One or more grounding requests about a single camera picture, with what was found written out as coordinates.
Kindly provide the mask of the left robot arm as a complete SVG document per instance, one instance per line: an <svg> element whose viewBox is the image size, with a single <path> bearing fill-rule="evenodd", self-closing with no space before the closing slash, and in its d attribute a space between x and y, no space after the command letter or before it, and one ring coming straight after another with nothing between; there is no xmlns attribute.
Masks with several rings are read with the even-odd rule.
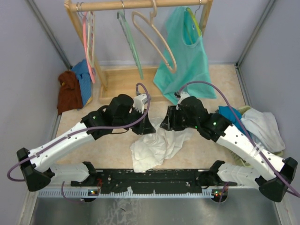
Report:
<svg viewBox="0 0 300 225"><path fill-rule="evenodd" d="M93 142L115 129L131 129L137 135L153 134L147 109L150 97L139 94L134 98L126 94L114 97L109 105L84 116L69 131L35 149L17 151L23 177L31 192L49 184L70 182L73 187L92 186L98 173L91 162L58 165L56 162L80 146Z"/></svg>

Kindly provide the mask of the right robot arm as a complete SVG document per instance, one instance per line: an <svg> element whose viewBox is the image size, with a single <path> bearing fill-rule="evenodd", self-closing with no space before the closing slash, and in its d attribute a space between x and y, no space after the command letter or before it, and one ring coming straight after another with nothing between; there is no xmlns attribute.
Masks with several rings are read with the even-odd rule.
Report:
<svg viewBox="0 0 300 225"><path fill-rule="evenodd" d="M256 188L274 202L282 201L288 185L294 179L298 162L279 157L260 144L252 144L228 119L219 113L209 113L201 100L186 94L177 105L167 109L160 127L167 131L194 128L207 140L228 148L251 164L250 168L217 161L210 168L210 182L216 186L223 182Z"/></svg>

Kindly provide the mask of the white t-shirt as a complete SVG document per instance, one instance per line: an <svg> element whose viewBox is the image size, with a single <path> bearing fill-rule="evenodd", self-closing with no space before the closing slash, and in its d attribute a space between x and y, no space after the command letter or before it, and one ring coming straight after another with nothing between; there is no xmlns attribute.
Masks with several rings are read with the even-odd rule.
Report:
<svg viewBox="0 0 300 225"><path fill-rule="evenodd" d="M166 131L160 127L162 121L162 118L150 119L156 132L142 135L130 146L135 173L143 173L162 165L164 160L171 159L182 149L185 141L191 139L192 129Z"/></svg>

